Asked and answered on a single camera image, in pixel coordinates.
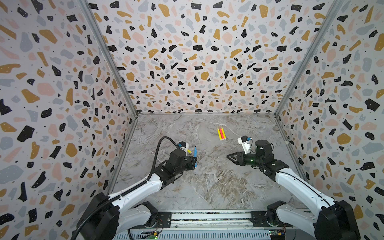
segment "terrazzo patterned wall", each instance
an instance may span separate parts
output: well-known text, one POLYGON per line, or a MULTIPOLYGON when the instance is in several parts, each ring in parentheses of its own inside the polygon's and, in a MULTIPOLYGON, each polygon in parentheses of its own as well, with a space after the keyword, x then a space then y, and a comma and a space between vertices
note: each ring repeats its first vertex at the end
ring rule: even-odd
POLYGON ((271 113, 333 1, 90 0, 138 112, 271 113))
POLYGON ((132 119, 76 2, 0 7, 0 238, 68 239, 132 119))
POLYGON ((345 1, 278 117, 307 179, 354 208, 366 240, 384 230, 383 13, 345 1))

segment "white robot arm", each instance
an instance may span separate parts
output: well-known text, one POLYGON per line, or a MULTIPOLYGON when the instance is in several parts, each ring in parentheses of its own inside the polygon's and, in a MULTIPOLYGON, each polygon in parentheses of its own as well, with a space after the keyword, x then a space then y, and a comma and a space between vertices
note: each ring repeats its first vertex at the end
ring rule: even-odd
POLYGON ((157 145, 150 174, 122 191, 108 196, 103 193, 94 196, 80 218, 71 240, 75 240, 79 233, 85 240, 109 240, 117 233, 134 226, 152 227, 157 220, 158 211, 155 207, 149 202, 144 202, 131 208, 147 196, 173 183, 184 171, 194 170, 197 162, 196 151, 194 156, 187 156, 187 152, 188 145, 185 142, 176 145, 169 137, 162 137, 157 145), (169 139, 176 149, 171 152, 167 161, 155 168, 163 139, 169 139))
POLYGON ((312 187, 297 176, 292 169, 280 160, 274 159, 272 144, 267 140, 255 141, 255 154, 250 154, 251 138, 238 139, 244 152, 227 155, 227 158, 239 166, 251 165, 259 168, 274 182, 288 189, 309 209, 310 213, 293 208, 277 201, 267 208, 267 221, 271 226, 288 223, 300 228, 317 240, 359 240, 360 234, 352 207, 345 201, 337 202, 312 187))

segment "yellow marker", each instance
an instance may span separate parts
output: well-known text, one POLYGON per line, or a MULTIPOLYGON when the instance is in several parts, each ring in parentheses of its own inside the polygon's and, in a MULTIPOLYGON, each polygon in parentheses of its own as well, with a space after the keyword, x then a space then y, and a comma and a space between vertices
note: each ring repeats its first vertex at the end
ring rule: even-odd
POLYGON ((223 131, 223 137, 224 137, 224 139, 227 139, 227 138, 225 137, 224 128, 222 128, 221 130, 223 131))
POLYGON ((217 133, 218 133, 218 137, 220 138, 220 141, 223 140, 223 139, 221 138, 221 134, 220 134, 220 130, 219 130, 219 129, 217 129, 217 133))

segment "mounting plate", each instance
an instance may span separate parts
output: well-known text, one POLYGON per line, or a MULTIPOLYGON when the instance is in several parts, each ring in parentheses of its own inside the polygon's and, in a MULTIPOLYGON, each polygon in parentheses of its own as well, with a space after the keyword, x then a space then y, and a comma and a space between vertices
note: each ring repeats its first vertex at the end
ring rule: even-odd
MULTIPOLYGON (((157 219, 161 219, 161 221, 163 223, 163 228, 170 228, 170 222, 172 220, 172 212, 158 212, 157 219)), ((138 225, 138 226, 133 227, 133 228, 146 228, 146 227, 144 227, 143 225, 138 225)))
MULTIPOLYGON (((251 211, 251 222, 253 223, 253 227, 271 227, 266 222, 266 211, 251 211)), ((286 227, 292 227, 292 225, 286 223, 286 227)), ((279 223, 276 227, 284 227, 284 223, 279 223)))

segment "gray marble surface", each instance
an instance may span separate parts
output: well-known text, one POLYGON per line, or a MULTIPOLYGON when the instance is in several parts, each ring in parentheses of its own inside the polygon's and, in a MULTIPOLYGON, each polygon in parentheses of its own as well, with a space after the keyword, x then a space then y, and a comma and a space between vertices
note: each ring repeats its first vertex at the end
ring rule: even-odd
MULTIPOLYGON (((258 169, 236 166, 226 158, 227 154, 243 150, 237 142, 243 135, 273 143, 275 159, 284 161, 296 171, 272 116, 140 115, 114 191, 123 190, 149 174, 158 140, 169 136, 176 143, 188 142, 192 151, 197 147, 197 168, 185 171, 174 184, 145 199, 156 208, 265 209, 278 200, 305 208, 288 190, 258 169), (225 130, 227 139, 224 141, 219 140, 219 126, 225 130)), ((168 159, 174 149, 171 142, 163 140, 157 164, 168 159)))

